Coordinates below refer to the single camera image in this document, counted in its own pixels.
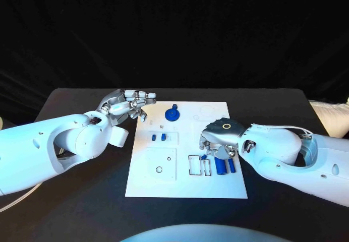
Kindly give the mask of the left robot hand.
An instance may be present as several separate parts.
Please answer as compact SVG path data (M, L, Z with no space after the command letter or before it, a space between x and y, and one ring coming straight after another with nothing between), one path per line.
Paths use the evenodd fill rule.
M100 100L96 111L109 119L110 126L119 125L126 118L146 119L143 106L155 104L155 94L138 90L116 89Z

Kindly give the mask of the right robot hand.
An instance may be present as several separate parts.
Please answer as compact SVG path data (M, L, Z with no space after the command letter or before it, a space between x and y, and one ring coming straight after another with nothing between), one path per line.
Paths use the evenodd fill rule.
M220 160L230 159L237 150L239 138L246 128L233 119L221 117L208 123L198 137L198 149Z

